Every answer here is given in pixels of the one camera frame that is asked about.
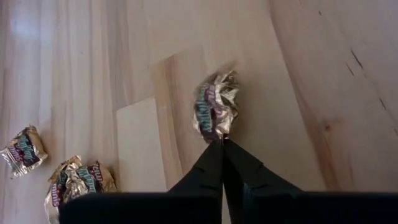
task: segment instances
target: crumpled candy wrapper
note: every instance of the crumpled candy wrapper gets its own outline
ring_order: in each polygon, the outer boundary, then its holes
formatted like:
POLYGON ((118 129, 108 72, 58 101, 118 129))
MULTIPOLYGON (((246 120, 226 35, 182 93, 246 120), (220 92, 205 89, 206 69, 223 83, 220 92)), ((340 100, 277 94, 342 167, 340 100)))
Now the crumpled candy wrapper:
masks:
POLYGON ((208 144, 227 138, 233 121, 238 117, 236 74, 232 66, 222 68, 198 87, 193 126, 208 144))
POLYGON ((50 224, 59 224, 59 208, 68 201, 89 193, 117 192, 111 173, 98 161, 81 166, 80 156, 63 162, 49 179, 44 201, 50 224))
POLYGON ((12 178, 29 173, 47 158, 34 126, 23 129, 0 154, 10 166, 12 178))
POLYGON ((68 176, 65 203, 84 194, 118 191, 111 173, 98 161, 91 166, 66 169, 65 173, 68 176))
POLYGON ((65 191, 67 190, 68 176, 65 173, 66 169, 77 169, 81 167, 80 156, 73 156, 69 160, 61 163, 55 172, 49 178, 50 188, 44 200, 45 212, 48 215, 49 223, 58 224, 59 210, 58 208, 63 205, 65 191))

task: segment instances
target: milky way minis wrapper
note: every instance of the milky way minis wrapper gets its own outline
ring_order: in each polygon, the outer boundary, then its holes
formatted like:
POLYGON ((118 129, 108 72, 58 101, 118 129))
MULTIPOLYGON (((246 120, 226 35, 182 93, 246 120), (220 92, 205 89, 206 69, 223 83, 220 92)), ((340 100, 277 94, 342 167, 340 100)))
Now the milky way minis wrapper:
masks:
POLYGON ((226 138, 238 117, 236 94, 239 85, 231 68, 223 68, 210 75, 197 90, 193 126, 207 143, 226 138))
POLYGON ((59 224, 59 207, 63 205, 63 195, 67 189, 66 183, 68 176, 67 169, 77 169, 81 167, 80 156, 73 156, 69 160, 61 163, 49 178, 50 188, 44 200, 44 209, 47 213, 50 224, 59 224))
POLYGON ((65 203, 84 194, 117 192, 111 173, 99 162, 77 169, 66 169, 65 173, 68 176, 63 196, 65 203))
POLYGON ((35 169, 47 158, 39 134, 34 126, 22 130, 0 151, 11 167, 12 177, 20 177, 35 169))

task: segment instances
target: wooden floor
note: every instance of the wooden floor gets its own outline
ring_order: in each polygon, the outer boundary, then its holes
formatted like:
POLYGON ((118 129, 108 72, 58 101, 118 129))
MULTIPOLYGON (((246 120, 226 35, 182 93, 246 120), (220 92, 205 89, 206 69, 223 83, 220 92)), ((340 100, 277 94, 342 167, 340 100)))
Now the wooden floor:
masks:
POLYGON ((46 222, 47 179, 81 155, 122 191, 166 191, 206 144, 194 88, 238 61, 231 138, 305 190, 398 191, 395 0, 0 0, 0 145, 36 125, 50 154, 0 223, 46 222))

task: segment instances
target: foil candy wrapper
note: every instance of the foil candy wrapper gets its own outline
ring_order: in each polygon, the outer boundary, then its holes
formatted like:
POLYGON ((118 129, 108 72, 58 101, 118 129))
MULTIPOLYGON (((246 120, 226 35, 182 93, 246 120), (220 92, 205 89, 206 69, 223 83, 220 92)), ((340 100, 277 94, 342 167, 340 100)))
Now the foil candy wrapper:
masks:
POLYGON ((64 204, 64 193, 68 176, 66 169, 77 169, 81 167, 80 156, 73 156, 69 160, 61 163, 49 178, 50 188, 44 200, 44 209, 47 213, 49 223, 59 224, 59 207, 64 204))
POLYGON ((232 66, 222 68, 198 87, 193 126, 208 144, 227 138, 233 121, 238 117, 236 74, 232 66))
POLYGON ((29 173, 48 156, 34 126, 23 129, 0 154, 11 167, 11 178, 29 173))
POLYGON ((84 194, 117 192, 111 173, 98 161, 91 166, 81 166, 80 156, 75 156, 58 166, 49 178, 50 188, 44 201, 50 224, 59 224, 59 208, 84 194))
POLYGON ((111 173, 98 161, 91 166, 66 169, 65 172, 68 176, 65 203, 84 194, 118 191, 111 173))

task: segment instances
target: candy wrapper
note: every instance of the candy wrapper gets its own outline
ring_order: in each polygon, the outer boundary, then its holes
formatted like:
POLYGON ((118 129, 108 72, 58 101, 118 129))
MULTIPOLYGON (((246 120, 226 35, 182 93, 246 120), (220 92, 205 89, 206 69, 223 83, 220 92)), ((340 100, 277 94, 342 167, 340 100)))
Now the candy wrapper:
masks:
POLYGON ((111 173, 98 161, 78 169, 66 169, 68 176, 64 202, 84 194, 116 192, 117 188, 111 173))
POLYGON ((64 204, 64 193, 67 190, 66 183, 68 176, 66 169, 77 169, 81 167, 80 156, 73 156, 71 159, 61 163, 49 178, 50 188, 44 200, 45 212, 48 215, 49 223, 58 224, 59 207, 64 204))
POLYGON ((197 90, 193 126, 207 143, 227 138, 231 125, 238 117, 236 94, 239 86, 231 68, 210 75, 197 90))
POLYGON ((39 134, 34 126, 23 129, 0 151, 11 167, 12 177, 20 177, 35 169, 47 158, 39 134))
POLYGON ((59 224, 59 208, 84 194, 116 192, 111 173, 99 162, 81 166, 79 156, 63 162, 49 179, 49 192, 44 201, 50 224, 59 224))

